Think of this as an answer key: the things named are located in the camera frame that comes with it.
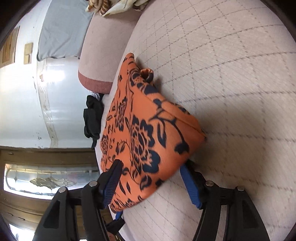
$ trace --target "bed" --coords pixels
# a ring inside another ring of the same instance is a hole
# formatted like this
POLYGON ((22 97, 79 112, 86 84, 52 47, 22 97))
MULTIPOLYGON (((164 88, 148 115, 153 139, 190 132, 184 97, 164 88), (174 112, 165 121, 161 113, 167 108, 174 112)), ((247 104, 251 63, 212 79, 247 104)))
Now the bed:
MULTIPOLYGON (((156 0, 129 52, 155 71, 167 99, 199 119, 208 136, 192 157, 199 171, 221 187, 244 186, 270 240, 284 240, 296 222, 296 43, 282 21, 260 0, 156 0)), ((102 131, 117 74, 103 98, 102 131)), ((100 166, 99 144, 96 155, 100 166)), ((123 216, 126 241, 191 241, 201 211, 177 172, 123 216)), ((216 240, 223 233, 220 225, 216 240)))

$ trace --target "orange floral cushion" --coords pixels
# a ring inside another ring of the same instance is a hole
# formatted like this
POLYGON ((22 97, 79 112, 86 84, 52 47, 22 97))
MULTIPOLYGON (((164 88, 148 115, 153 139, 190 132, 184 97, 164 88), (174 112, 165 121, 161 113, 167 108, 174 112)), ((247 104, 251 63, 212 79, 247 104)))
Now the orange floral cushion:
POLYGON ((126 55, 101 140, 101 168, 123 172, 110 207, 122 211, 148 198, 205 140, 197 119, 153 86, 153 71, 126 55))

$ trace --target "black clamp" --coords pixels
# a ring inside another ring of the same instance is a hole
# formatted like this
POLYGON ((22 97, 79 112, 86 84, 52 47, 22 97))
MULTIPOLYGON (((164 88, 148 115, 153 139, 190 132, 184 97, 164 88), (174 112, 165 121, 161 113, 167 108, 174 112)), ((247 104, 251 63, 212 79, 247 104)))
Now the black clamp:
POLYGON ((270 240, 254 203, 243 187, 221 188, 212 181, 206 181, 201 173, 194 171, 190 161, 181 168, 181 175, 192 202, 203 210, 193 241, 215 241, 222 205, 227 205, 223 241, 270 240), (198 191, 195 196, 190 194, 190 177, 198 191))
POLYGON ((123 164, 115 160, 108 172, 80 189, 61 187, 42 216, 33 241, 79 241, 75 206, 82 206, 83 225, 88 241, 109 241, 107 231, 117 234, 125 224, 120 217, 108 225, 100 209, 110 204, 118 185, 123 164))

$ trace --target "wooden door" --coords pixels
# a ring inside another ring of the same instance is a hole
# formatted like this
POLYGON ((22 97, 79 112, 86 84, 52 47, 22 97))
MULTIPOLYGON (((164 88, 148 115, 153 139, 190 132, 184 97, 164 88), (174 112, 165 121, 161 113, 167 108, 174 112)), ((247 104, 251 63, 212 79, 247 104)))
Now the wooden door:
MULTIPOLYGON (((11 224, 35 230, 50 200, 24 197, 4 191, 6 164, 37 167, 97 167, 91 149, 0 149, 0 212, 11 224)), ((80 238, 85 238, 81 208, 77 209, 80 238)))

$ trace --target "white wall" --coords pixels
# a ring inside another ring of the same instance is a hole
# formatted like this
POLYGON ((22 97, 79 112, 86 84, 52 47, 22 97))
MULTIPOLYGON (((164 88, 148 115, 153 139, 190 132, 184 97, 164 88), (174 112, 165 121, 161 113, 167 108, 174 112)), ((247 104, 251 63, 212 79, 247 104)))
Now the white wall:
POLYGON ((78 80, 78 60, 74 57, 47 59, 37 66, 39 36, 50 2, 51 0, 41 0, 19 22, 15 63, 0 69, 0 146, 91 146, 91 140, 83 134, 83 109, 86 108, 88 91, 78 80), (24 46, 30 42, 34 43, 32 63, 24 65, 24 46), (40 74, 46 80, 42 83, 47 94, 45 108, 39 91, 40 74), (44 110, 51 113, 50 125, 44 110), (55 130, 54 141, 49 135, 49 127, 55 130))

